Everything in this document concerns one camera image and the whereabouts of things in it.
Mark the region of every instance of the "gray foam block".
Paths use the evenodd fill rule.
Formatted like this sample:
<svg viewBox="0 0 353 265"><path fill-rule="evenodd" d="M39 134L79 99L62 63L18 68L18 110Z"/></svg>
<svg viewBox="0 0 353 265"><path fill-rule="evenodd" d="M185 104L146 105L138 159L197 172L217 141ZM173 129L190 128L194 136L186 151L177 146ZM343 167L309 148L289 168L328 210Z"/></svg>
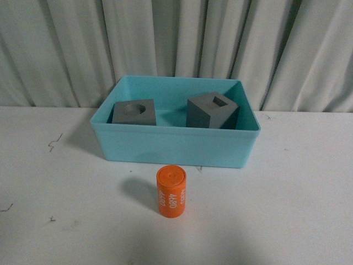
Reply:
<svg viewBox="0 0 353 265"><path fill-rule="evenodd" d="M153 99L116 102L112 123L157 125Z"/></svg>
<svg viewBox="0 0 353 265"><path fill-rule="evenodd" d="M218 92L188 99L186 127L235 129L239 105Z"/></svg>

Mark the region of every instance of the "curtain fold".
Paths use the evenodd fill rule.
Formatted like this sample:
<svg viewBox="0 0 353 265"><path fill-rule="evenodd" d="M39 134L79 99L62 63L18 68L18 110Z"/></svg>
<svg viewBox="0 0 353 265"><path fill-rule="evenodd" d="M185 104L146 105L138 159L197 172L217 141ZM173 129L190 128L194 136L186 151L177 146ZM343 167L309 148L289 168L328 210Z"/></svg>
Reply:
<svg viewBox="0 0 353 265"><path fill-rule="evenodd" d="M254 110L353 112L351 0L3 0L0 105L97 107L124 75L236 78Z"/></svg>
<svg viewBox="0 0 353 265"><path fill-rule="evenodd" d="M353 112L352 14L350 0L302 2L265 110Z"/></svg>

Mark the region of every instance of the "table surface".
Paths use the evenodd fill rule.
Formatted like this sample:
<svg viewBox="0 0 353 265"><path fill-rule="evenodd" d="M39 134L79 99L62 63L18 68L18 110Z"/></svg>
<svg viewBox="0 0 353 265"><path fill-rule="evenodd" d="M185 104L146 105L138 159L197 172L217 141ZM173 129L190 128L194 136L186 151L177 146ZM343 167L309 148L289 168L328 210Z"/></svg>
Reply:
<svg viewBox="0 0 353 265"><path fill-rule="evenodd" d="M103 159L95 109L0 107L0 264L353 264L353 114L256 112L245 168Z"/></svg>

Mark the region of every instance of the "light blue plastic bin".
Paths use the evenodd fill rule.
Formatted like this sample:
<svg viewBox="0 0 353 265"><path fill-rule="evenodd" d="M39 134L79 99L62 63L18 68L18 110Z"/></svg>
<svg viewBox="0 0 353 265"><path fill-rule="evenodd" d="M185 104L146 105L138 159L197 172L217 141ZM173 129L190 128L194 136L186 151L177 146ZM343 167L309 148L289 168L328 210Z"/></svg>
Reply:
<svg viewBox="0 0 353 265"><path fill-rule="evenodd" d="M240 106L236 130L187 128L188 98L218 91ZM154 99L157 126L112 124L117 101ZM233 79L125 76L90 120L110 161L241 168L260 133L242 83Z"/></svg>

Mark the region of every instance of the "orange cylinder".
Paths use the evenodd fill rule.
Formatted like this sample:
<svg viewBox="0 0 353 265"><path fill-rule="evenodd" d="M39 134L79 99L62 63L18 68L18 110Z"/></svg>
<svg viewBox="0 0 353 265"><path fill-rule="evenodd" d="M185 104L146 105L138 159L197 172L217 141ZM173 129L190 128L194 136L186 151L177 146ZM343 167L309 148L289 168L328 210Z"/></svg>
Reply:
<svg viewBox="0 0 353 265"><path fill-rule="evenodd" d="M175 218L185 210L186 173L176 165L162 167L157 172L159 212Z"/></svg>

